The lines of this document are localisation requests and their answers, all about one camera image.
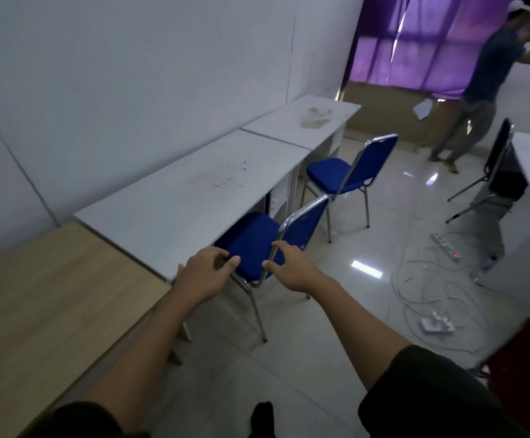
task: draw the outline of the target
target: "gray pants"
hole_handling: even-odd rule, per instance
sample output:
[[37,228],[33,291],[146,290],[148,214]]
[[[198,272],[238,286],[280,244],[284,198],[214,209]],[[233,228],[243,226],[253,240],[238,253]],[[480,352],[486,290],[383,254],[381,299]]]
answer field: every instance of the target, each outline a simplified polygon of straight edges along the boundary
[[469,134],[463,135],[463,141],[454,148],[448,156],[448,160],[456,161],[464,156],[468,151],[479,143],[488,133],[496,115],[496,102],[476,102],[468,103],[463,98],[459,100],[462,109],[455,118],[451,128],[445,138],[431,151],[431,155],[439,155],[445,149],[449,141],[459,128],[465,129],[466,120],[470,120],[472,130]]

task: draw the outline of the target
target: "blue t-shirt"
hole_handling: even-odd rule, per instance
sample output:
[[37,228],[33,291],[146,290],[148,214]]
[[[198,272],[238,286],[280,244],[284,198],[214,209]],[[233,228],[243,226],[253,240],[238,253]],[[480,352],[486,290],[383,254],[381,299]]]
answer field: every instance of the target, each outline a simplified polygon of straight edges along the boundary
[[463,98],[470,103],[495,101],[512,65],[525,52],[517,33],[505,27],[494,32],[482,47]]

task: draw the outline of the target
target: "paper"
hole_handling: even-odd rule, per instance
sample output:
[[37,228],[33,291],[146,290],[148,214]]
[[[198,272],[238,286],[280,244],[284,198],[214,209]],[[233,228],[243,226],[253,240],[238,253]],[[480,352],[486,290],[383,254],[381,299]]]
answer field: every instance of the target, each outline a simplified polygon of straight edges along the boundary
[[429,116],[431,108],[433,107],[433,100],[423,100],[413,108],[413,112],[419,120]]

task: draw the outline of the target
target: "black sock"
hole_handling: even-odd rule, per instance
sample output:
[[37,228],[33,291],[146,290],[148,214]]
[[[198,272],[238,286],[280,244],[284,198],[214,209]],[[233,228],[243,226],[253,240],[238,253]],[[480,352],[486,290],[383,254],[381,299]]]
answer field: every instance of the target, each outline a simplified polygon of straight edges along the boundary
[[251,434],[249,438],[275,438],[273,405],[270,401],[260,402],[251,415]]

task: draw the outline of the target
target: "white power adapter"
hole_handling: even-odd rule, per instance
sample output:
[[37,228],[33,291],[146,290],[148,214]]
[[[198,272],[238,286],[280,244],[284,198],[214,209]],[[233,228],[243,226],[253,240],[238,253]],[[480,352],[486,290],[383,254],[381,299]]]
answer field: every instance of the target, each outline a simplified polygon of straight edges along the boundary
[[459,263],[459,260],[462,258],[462,256],[457,250],[455,250],[455,248],[451,244],[445,241],[445,238],[443,236],[435,232],[429,236],[431,237],[433,242],[447,254],[448,257],[450,257],[456,263]]
[[453,333],[455,326],[449,316],[439,315],[438,312],[431,312],[429,318],[421,318],[421,329],[425,333]]

